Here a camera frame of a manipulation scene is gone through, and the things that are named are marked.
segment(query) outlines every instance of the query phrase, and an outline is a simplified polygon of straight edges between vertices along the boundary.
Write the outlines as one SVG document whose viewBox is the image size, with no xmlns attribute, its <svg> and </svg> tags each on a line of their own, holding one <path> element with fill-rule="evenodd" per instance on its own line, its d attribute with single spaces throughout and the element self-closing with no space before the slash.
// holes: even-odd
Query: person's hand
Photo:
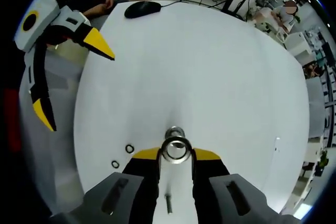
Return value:
<svg viewBox="0 0 336 224">
<path fill-rule="evenodd" d="M 95 7 L 95 13 L 97 15 L 105 15 L 106 10 L 107 10 L 106 4 L 99 4 Z"/>
<path fill-rule="evenodd" d="M 106 0 L 105 4 L 106 4 L 106 8 L 109 9 L 113 6 L 113 0 Z"/>
</svg>

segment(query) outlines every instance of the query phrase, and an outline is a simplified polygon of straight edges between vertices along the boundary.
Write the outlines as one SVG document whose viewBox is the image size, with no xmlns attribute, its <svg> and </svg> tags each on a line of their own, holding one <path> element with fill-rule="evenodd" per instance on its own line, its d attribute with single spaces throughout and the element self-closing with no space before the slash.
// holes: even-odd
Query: black circle logo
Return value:
<svg viewBox="0 0 336 224">
<path fill-rule="evenodd" d="M 22 25 L 22 29 L 23 29 L 23 31 L 28 31 L 28 30 L 30 30 L 30 29 L 33 27 L 33 25 L 35 24 L 36 19 L 37 19 L 36 14 L 30 14 L 30 15 L 25 19 L 25 21 L 23 22 L 23 25 Z"/>
</svg>

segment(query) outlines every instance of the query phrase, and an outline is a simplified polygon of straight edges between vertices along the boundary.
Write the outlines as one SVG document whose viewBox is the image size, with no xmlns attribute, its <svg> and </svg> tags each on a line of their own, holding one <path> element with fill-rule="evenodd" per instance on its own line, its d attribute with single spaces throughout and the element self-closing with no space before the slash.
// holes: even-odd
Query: white table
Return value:
<svg viewBox="0 0 336 224">
<path fill-rule="evenodd" d="M 136 152 L 161 146 L 165 131 L 178 125 L 193 147 L 217 153 L 279 212 L 308 139 L 301 65 L 267 35 L 216 10 L 176 3 L 127 20 L 130 4 L 118 4 L 101 29 L 115 62 L 90 53 L 81 76 L 74 135 L 84 191 L 123 171 L 131 158 L 127 144 Z M 190 159 L 181 165 L 163 159 L 159 188 L 153 223 L 197 223 Z"/>
</svg>

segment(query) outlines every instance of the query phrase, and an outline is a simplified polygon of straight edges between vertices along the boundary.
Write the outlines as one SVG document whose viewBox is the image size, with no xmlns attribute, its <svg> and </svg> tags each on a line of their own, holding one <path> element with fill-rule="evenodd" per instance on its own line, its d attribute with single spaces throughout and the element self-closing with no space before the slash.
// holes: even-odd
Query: black computer mouse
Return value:
<svg viewBox="0 0 336 224">
<path fill-rule="evenodd" d="M 161 5 L 152 1 L 139 1 L 130 5 L 125 11 L 126 18 L 139 18 L 151 13 L 158 13 Z"/>
</svg>

